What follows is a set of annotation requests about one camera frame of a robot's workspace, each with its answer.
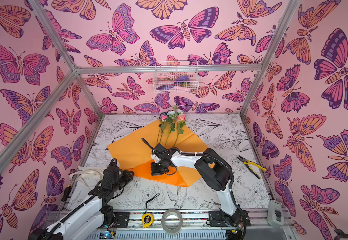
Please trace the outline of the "orange wrapping paper sheet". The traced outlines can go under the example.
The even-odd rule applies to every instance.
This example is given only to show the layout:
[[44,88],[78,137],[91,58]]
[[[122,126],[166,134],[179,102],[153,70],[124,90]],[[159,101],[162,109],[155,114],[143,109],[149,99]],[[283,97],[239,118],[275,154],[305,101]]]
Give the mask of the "orange wrapping paper sheet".
[[136,177],[152,180],[178,187],[190,187],[201,178],[197,170],[179,167],[177,170],[170,167],[170,176],[152,176],[150,164],[153,159],[150,157],[151,149],[142,141],[145,138],[154,147],[157,143],[166,145],[168,148],[173,146],[184,152],[203,152],[208,146],[188,127],[184,127],[184,133],[177,137],[176,133],[168,135],[165,129],[163,137],[158,136],[160,121],[156,120],[151,124],[134,131],[128,136],[109,144],[108,150],[112,157],[117,159],[123,170],[133,171]]

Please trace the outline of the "small pink fake rose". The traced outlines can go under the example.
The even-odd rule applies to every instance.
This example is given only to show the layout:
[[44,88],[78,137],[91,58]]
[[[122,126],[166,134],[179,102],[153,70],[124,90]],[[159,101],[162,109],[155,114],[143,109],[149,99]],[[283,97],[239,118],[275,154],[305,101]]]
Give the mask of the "small pink fake rose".
[[166,125],[168,123],[168,114],[166,113],[166,115],[167,115],[167,119],[164,122],[160,121],[160,124],[158,125],[159,126],[159,131],[158,131],[157,140],[156,140],[157,144],[160,143],[161,138],[163,136],[163,132],[164,132],[164,130],[166,128]]

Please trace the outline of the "white fake rose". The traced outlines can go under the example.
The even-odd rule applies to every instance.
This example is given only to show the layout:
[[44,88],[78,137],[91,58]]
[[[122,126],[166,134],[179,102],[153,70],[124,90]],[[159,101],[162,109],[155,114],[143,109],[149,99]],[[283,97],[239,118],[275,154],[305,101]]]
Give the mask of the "white fake rose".
[[168,123],[168,134],[167,134],[167,137],[166,137],[166,141],[165,141],[165,147],[167,145],[167,142],[168,142],[168,139],[171,135],[172,132],[175,131],[175,128],[176,128],[176,123],[178,121],[178,116],[181,114],[181,110],[179,109],[178,106],[174,106],[173,107],[173,110],[171,111],[168,111],[167,112],[167,123]]

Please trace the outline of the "blue fake rose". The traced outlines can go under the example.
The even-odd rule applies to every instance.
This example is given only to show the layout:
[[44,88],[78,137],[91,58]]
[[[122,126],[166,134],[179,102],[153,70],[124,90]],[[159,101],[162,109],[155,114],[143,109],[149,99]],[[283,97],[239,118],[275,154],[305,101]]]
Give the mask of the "blue fake rose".
[[159,119],[161,122],[164,122],[167,119],[166,113],[161,113]]

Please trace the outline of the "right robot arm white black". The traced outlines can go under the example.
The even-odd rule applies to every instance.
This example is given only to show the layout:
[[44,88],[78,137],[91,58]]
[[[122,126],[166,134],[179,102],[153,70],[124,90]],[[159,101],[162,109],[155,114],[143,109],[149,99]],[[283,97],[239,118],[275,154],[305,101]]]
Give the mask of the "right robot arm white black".
[[236,202],[233,193],[235,178],[232,167],[214,150],[207,148],[200,153],[189,153],[176,147],[167,149],[161,144],[152,147],[146,139],[141,140],[151,149],[153,177],[176,175],[180,167],[195,170],[217,193],[220,217],[225,225],[239,228],[251,225],[248,213]]

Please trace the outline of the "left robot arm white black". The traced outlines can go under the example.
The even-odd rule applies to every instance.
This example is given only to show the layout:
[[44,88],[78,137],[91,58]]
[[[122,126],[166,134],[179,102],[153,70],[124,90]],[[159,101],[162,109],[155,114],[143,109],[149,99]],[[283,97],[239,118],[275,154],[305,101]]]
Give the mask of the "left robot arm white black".
[[46,228],[34,230],[30,240],[84,240],[97,228],[114,223],[113,207],[108,203],[132,182],[134,172],[122,170],[117,159],[112,159],[103,171],[103,179],[92,189],[85,200],[66,216]]

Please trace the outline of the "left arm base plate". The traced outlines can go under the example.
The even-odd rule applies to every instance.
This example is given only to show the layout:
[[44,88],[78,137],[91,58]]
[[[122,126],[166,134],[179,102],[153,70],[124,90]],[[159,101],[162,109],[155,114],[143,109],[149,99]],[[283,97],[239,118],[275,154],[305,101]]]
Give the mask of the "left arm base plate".
[[109,228],[126,229],[129,224],[130,212],[114,212],[110,218]]

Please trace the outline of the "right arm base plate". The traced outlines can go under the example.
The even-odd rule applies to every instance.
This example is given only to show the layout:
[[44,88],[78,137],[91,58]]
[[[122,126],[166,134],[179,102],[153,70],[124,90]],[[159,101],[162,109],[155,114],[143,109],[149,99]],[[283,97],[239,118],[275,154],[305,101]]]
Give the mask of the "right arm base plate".
[[211,227],[232,227],[244,229],[251,226],[250,218],[247,211],[236,210],[232,215],[228,215],[222,210],[209,211],[207,225]]

